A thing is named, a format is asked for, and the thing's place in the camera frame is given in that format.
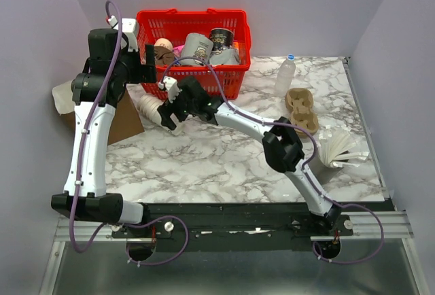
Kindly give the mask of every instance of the red basket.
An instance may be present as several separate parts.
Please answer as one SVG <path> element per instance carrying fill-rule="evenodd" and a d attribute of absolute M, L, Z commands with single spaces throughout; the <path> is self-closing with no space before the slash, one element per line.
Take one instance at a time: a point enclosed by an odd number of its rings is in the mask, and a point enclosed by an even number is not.
<path fill-rule="evenodd" d="M 145 44 L 154 44 L 158 38 L 167 38 L 174 47 L 184 45 L 186 37 L 191 32 L 209 36 L 213 28 L 225 28 L 234 33 L 234 41 L 239 43 L 240 65 L 214 67 L 228 99 L 236 99 L 245 72 L 251 65 L 249 51 L 251 49 L 251 33 L 247 25 L 246 13 L 241 10 L 213 10 L 206 12 L 178 12 L 176 9 L 167 11 L 141 11 L 137 14 L 139 23 L 138 43 L 141 58 L 144 58 Z M 166 67 L 157 66 L 157 79 L 163 76 Z M 219 95 L 218 85 L 211 72 L 206 67 L 172 67 L 169 76 L 182 80 L 194 75 L 201 86 L 210 95 Z M 143 83 L 146 92 L 165 100 L 167 93 L 157 87 L 157 83 Z"/>

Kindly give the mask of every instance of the cable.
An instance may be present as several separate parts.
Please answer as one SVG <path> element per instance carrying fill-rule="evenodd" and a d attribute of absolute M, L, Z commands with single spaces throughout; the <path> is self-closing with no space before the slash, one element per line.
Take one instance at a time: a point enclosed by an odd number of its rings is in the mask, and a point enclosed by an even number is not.
<path fill-rule="evenodd" d="M 110 11 L 109 11 L 110 4 L 112 4 L 114 6 L 116 14 L 118 15 L 118 20 L 122 21 L 121 11 L 118 8 L 118 6 L 112 1 L 106 1 L 105 7 L 106 7 L 107 16 L 111 17 Z M 122 24 L 119 24 L 118 34 L 116 35 L 116 45 L 115 45 L 114 55 L 112 56 L 109 69 L 107 70 L 106 76 L 103 80 L 103 84 L 101 85 L 101 88 L 98 91 L 97 96 L 95 97 L 94 103 L 92 104 L 92 107 L 90 108 L 88 117 L 86 118 L 86 121 L 84 123 L 83 129 L 85 131 L 87 131 L 89 129 L 90 121 L 92 120 L 92 116 L 94 115 L 95 109 L 97 108 L 97 105 L 100 102 L 101 97 L 103 96 L 103 93 L 105 92 L 105 90 L 107 88 L 111 74 L 114 71 L 115 64 L 116 64 L 116 61 L 118 59 L 118 55 L 119 55 L 120 49 L 121 49 L 121 39 L 122 39 Z M 104 226 L 104 224 L 101 224 L 100 226 L 98 226 L 98 228 L 94 231 L 94 233 L 90 237 L 87 244 L 85 244 L 84 247 L 79 247 L 79 245 L 75 241 L 74 218 L 75 218 L 75 210 L 77 209 L 77 202 L 78 202 L 79 193 L 80 193 L 80 186 L 81 186 L 80 182 L 82 182 L 83 154 L 84 154 L 84 145 L 85 145 L 87 135 L 88 135 L 88 133 L 82 133 L 82 137 L 80 138 L 79 153 L 77 156 L 77 169 L 75 172 L 76 185 L 75 185 L 75 191 L 74 191 L 74 197 L 73 197 L 73 204 L 71 206 L 71 214 L 69 215 L 69 238 L 70 238 L 71 245 L 72 245 L 73 249 L 78 253 L 84 253 L 91 246 L 92 242 L 94 241 L 94 238 L 96 237 L 96 235 L 98 234 L 100 229 L 102 229 L 102 227 Z"/>
<path fill-rule="evenodd" d="M 126 247 L 126 254 L 128 256 L 128 262 L 134 262 L 137 264 L 137 266 L 160 266 L 162 264 L 165 263 L 169 263 L 170 261 L 174 261 L 176 258 L 178 258 L 185 250 L 186 246 L 188 246 L 188 242 L 189 242 L 189 230 L 188 227 L 186 226 L 186 224 L 184 223 L 183 220 L 179 219 L 178 217 L 174 216 L 174 215 L 164 215 L 163 217 L 157 218 L 152 220 L 151 222 L 148 222 L 147 224 L 144 225 L 133 225 L 133 224 L 125 224 L 125 226 L 128 226 L 130 228 L 147 228 L 149 226 L 151 226 L 152 224 L 155 224 L 156 222 L 158 222 L 161 219 L 175 219 L 178 220 L 179 223 L 183 226 L 184 228 L 184 232 L 186 233 L 186 239 L 184 241 L 183 247 L 172 257 L 170 257 L 169 259 L 160 261 L 160 262 L 142 262 L 142 261 L 136 261 L 133 260 L 130 257 L 130 245 L 128 244 Z"/>
<path fill-rule="evenodd" d="M 211 74 L 213 75 L 213 77 L 214 77 L 215 80 L 216 80 L 217 87 L 219 88 L 219 92 L 220 92 L 220 94 L 221 94 L 221 96 L 222 96 L 222 99 L 224 100 L 224 102 L 225 102 L 225 104 L 228 106 L 228 108 L 230 108 L 231 110 L 233 110 L 233 112 L 235 112 L 236 114 L 239 114 L 240 116 L 242 116 L 242 117 L 244 117 L 244 118 L 247 118 L 247 119 L 249 119 L 249 120 L 251 120 L 252 122 L 255 122 L 255 123 L 264 124 L 264 125 L 272 125 L 272 126 L 284 126 L 284 127 L 290 127 L 290 128 L 294 128 L 294 129 L 299 130 L 299 131 L 303 132 L 304 134 L 306 134 L 307 137 L 308 137 L 308 138 L 311 140 L 311 142 L 313 143 L 313 153 L 311 154 L 311 156 L 310 156 L 308 159 L 306 159 L 306 160 L 302 163 L 302 172 L 304 173 L 305 177 L 307 178 L 307 180 L 309 181 L 309 183 L 312 185 L 312 187 L 314 188 L 314 190 L 316 191 L 316 193 L 318 193 L 319 195 L 323 195 L 323 197 L 324 197 L 327 201 L 329 201 L 329 202 L 332 203 L 333 205 L 336 205 L 337 207 L 340 207 L 341 209 L 346 209 L 346 208 L 350 208 L 350 207 L 357 207 L 357 208 L 359 208 L 359 209 L 363 209 L 364 211 L 369 212 L 369 214 L 372 215 L 372 216 L 375 218 L 375 220 L 377 221 L 377 223 L 378 223 L 378 225 L 379 225 L 379 229 L 381 230 L 381 242 L 379 243 L 378 248 L 377 248 L 377 249 L 376 249 L 376 250 L 375 250 L 371 255 L 369 255 L 369 256 L 367 256 L 367 257 L 365 257 L 365 258 L 362 258 L 362 259 L 360 259 L 360 260 L 354 260 L 354 261 L 348 261 L 348 262 L 343 262 L 343 261 L 332 261 L 332 260 L 330 260 L 330 259 L 327 259 L 327 258 L 323 257 L 322 254 L 321 254 L 321 251 L 320 251 L 320 253 L 318 253 L 318 252 L 316 251 L 316 249 L 315 249 L 315 245 L 319 245 L 319 244 L 318 244 L 317 242 L 314 242 L 314 244 L 313 244 L 313 252 L 314 252 L 314 254 L 317 256 L 317 258 L 318 258 L 319 260 L 323 260 L 323 261 L 325 261 L 325 262 L 335 263 L 335 264 L 356 264 L 356 263 L 362 263 L 362 262 L 365 262 L 365 261 L 367 261 L 367 260 L 373 258 L 375 255 L 377 255 L 377 254 L 381 251 L 381 249 L 382 249 L 382 247 L 383 247 L 383 245 L 384 245 L 384 242 L 385 242 L 385 235 L 384 235 L 383 226 L 382 226 L 382 223 L 381 223 L 379 217 L 378 217 L 378 216 L 377 216 L 377 215 L 376 215 L 372 210 L 370 210 L 369 208 L 366 208 L 366 207 L 364 207 L 364 206 L 362 206 L 362 205 L 358 205 L 358 204 L 356 204 L 356 203 L 349 203 L 349 204 L 347 204 L 347 205 L 342 205 L 342 204 L 336 202 L 335 200 L 333 200 L 333 199 L 329 198 L 328 196 L 326 196 L 325 194 L 323 194 L 323 193 L 319 190 L 319 188 L 315 185 L 315 183 L 313 182 L 313 180 L 310 178 L 310 176 L 309 176 L 309 174 L 307 173 L 305 167 L 308 165 L 308 163 L 309 163 L 310 161 L 312 161 L 312 160 L 314 159 L 314 157 L 316 156 L 318 150 L 317 150 L 317 143 L 316 143 L 314 137 L 310 134 L 309 131 L 307 131 L 306 129 L 304 129 L 304 128 L 302 128 L 302 127 L 299 127 L 299 126 L 293 125 L 293 124 L 287 124 L 287 123 L 281 123 L 281 122 L 263 122 L 263 121 L 261 121 L 261 120 L 255 118 L 255 117 L 252 117 L 252 116 L 250 116 L 250 115 L 247 115 L 247 114 L 245 114 L 245 113 L 242 113 L 242 112 L 238 111 L 237 109 L 235 109 L 235 108 L 231 105 L 231 103 L 230 103 L 230 102 L 228 101 L 228 99 L 225 97 L 224 89 L 222 88 L 222 85 L 221 85 L 221 83 L 220 83 L 220 81 L 219 81 L 219 77 L 218 77 L 218 75 L 216 74 L 214 68 L 213 68 L 209 63 L 206 63 L 205 61 L 203 61 L 203 60 L 201 60 L 201 59 L 199 59 L 199 58 L 196 58 L 196 57 L 191 57 L 191 56 L 189 56 L 189 57 L 181 57 L 181 58 L 178 58 L 177 60 L 174 60 L 174 61 L 173 61 L 173 62 L 172 62 L 172 63 L 171 63 L 171 64 L 170 64 L 170 65 L 169 65 L 169 66 L 164 70 L 163 75 L 162 75 L 162 78 L 160 79 L 160 83 L 163 82 L 164 77 L 168 74 L 168 72 L 169 72 L 169 70 L 171 69 L 171 67 L 172 67 L 173 65 L 177 64 L 179 61 L 181 61 L 181 60 L 183 60 L 183 59 L 194 59 L 194 60 L 200 61 L 200 62 L 202 62 L 202 64 L 203 64 L 204 66 L 206 66 L 206 67 L 210 70 Z"/>

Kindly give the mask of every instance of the marble table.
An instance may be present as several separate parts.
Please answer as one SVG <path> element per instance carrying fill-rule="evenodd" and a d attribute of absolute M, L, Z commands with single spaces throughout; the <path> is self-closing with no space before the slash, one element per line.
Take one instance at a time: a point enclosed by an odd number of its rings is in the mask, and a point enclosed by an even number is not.
<path fill-rule="evenodd" d="M 252 58 L 239 107 L 255 114 L 288 116 L 284 100 L 273 95 L 283 57 Z M 297 58 L 292 88 L 309 88 L 313 111 L 323 126 L 346 126 L 362 151 L 368 146 L 358 109 L 339 58 Z M 129 86 L 137 101 L 142 87 Z M 144 203 L 300 202 L 291 181 L 266 164 L 262 146 L 221 126 L 186 121 L 178 136 L 141 117 L 145 132 L 109 146 L 105 165 L 108 192 Z M 312 145 L 304 141 L 304 152 Z M 338 201 L 383 201 L 379 178 L 369 157 L 359 167 L 345 167 L 324 188 Z"/>

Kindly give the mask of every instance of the black cup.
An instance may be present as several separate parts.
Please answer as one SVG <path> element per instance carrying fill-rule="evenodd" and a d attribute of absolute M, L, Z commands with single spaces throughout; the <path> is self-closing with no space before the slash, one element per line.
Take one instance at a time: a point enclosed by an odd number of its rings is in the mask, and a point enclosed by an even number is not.
<path fill-rule="evenodd" d="M 213 50 L 228 49 L 232 46 L 234 33 L 228 29 L 215 28 L 211 30 L 209 39 L 213 42 Z"/>

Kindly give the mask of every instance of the dark gray floor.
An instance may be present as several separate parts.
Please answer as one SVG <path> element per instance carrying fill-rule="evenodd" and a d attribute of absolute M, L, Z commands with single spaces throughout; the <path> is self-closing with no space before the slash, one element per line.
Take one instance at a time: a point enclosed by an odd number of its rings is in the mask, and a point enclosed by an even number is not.
<path fill-rule="evenodd" d="M 339 258 L 360 258 L 377 244 L 348 241 Z M 54 293 L 418 294 L 400 240 L 388 241 L 377 257 L 353 266 L 326 264 L 307 252 L 265 251 L 185 253 L 164 266 L 137 268 L 127 264 L 122 244 L 96 243 L 85 254 L 67 246 Z"/>

